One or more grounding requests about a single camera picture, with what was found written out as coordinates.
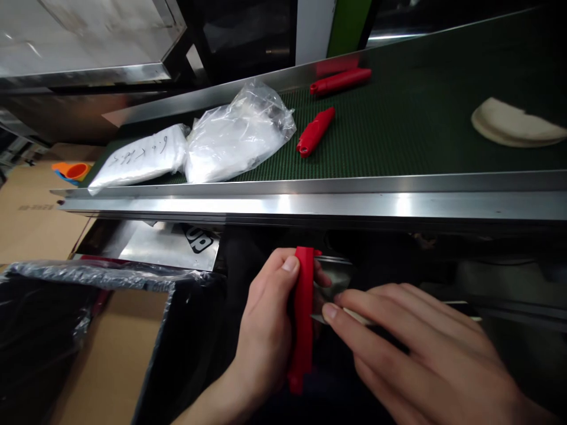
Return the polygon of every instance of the red plastic piece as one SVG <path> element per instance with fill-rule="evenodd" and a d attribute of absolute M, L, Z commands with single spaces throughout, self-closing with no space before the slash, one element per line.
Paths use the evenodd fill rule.
<path fill-rule="evenodd" d="M 295 148 L 302 158 L 307 158 L 315 150 L 334 118 L 335 108 L 330 107 L 323 112 L 319 112 L 315 119 L 307 124 Z"/>
<path fill-rule="evenodd" d="M 311 85 L 311 94 L 316 94 L 322 96 L 323 94 L 331 93 L 333 91 L 346 89 L 347 87 L 354 86 L 356 84 L 364 83 L 370 80 L 372 76 L 372 70 L 368 68 L 355 68 L 350 71 L 346 71 L 337 74 L 332 77 L 327 77 L 316 81 Z"/>
<path fill-rule="evenodd" d="M 299 258 L 299 278 L 295 285 L 295 346 L 288 368 L 289 390 L 292 394 L 303 393 L 303 376 L 311 373 L 313 360 L 313 262 L 321 252 L 313 248 L 297 247 L 295 256 Z"/>

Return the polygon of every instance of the orange plastic item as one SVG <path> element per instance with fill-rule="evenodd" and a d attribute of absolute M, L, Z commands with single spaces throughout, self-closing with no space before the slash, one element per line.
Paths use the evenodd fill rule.
<path fill-rule="evenodd" d="M 295 147 L 295 150 L 299 152 L 302 158 L 307 158 L 315 150 L 334 118 L 335 108 L 330 107 L 323 112 L 319 112 L 315 119 L 307 124 L 307 127 L 299 137 L 299 143 Z"/>
<path fill-rule="evenodd" d="M 289 392 L 303 393 L 303 376 L 311 373 L 313 361 L 313 268 L 314 257 L 321 251 L 311 247 L 297 247 L 295 256 L 299 259 L 299 276 L 295 285 L 294 316 L 295 346 L 288 366 Z"/>
<path fill-rule="evenodd" d="M 64 177 L 75 181 L 83 181 L 91 168 L 92 167 L 89 164 L 86 164 L 84 162 L 79 162 L 78 164 L 58 162 L 57 164 L 53 164 L 51 166 L 52 170 L 57 170 L 61 174 L 63 174 Z"/>

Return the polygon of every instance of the green conveyor belt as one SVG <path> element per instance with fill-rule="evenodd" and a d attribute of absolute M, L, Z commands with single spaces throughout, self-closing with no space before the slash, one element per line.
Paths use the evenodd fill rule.
<path fill-rule="evenodd" d="M 273 157 L 234 181 L 567 169 L 567 141 L 541 149 L 497 145 L 470 117 L 493 96 L 567 126 L 567 84 L 559 25 L 542 11 L 432 34 L 369 51 L 370 83 L 322 99 L 308 88 L 281 93 L 297 132 Z M 336 118 L 315 152 L 301 159 L 298 138 L 315 115 Z M 202 111 L 120 129 L 82 186 L 118 147 Z M 185 182 L 181 174 L 144 184 Z"/>

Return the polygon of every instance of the plastic bag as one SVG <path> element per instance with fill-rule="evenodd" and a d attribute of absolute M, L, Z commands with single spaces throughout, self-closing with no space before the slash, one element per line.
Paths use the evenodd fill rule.
<path fill-rule="evenodd" d="M 154 264 L 116 264 L 103 260 L 23 261 L 13 263 L 3 278 L 24 276 L 49 282 L 78 283 L 101 289 L 141 289 L 169 292 L 177 282 L 194 282 L 202 286 L 224 279 L 217 273 L 173 269 Z"/>
<path fill-rule="evenodd" d="M 174 174 L 185 164 L 186 155 L 185 126 L 168 127 L 114 152 L 89 185 L 89 193 L 96 195 L 105 187 L 140 183 L 168 172 Z"/>
<path fill-rule="evenodd" d="M 225 181 L 256 168 L 294 135 L 292 113 L 264 83 L 246 83 L 231 104 L 206 111 L 193 127 L 187 182 Z"/>

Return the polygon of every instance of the cardboard box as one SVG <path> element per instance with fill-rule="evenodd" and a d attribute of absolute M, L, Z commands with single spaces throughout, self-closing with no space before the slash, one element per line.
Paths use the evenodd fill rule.
<path fill-rule="evenodd" d="M 122 290 L 93 320 L 59 396 L 52 425 L 129 424 L 168 294 Z"/>
<path fill-rule="evenodd" d="M 51 425 L 169 425 L 214 380 L 224 292 L 117 290 L 92 322 Z"/>
<path fill-rule="evenodd" d="M 59 211 L 50 189 L 73 188 L 51 169 L 57 162 L 93 163 L 104 148 L 59 143 L 36 166 L 18 166 L 0 188 L 0 264 L 66 260 L 89 219 Z"/>

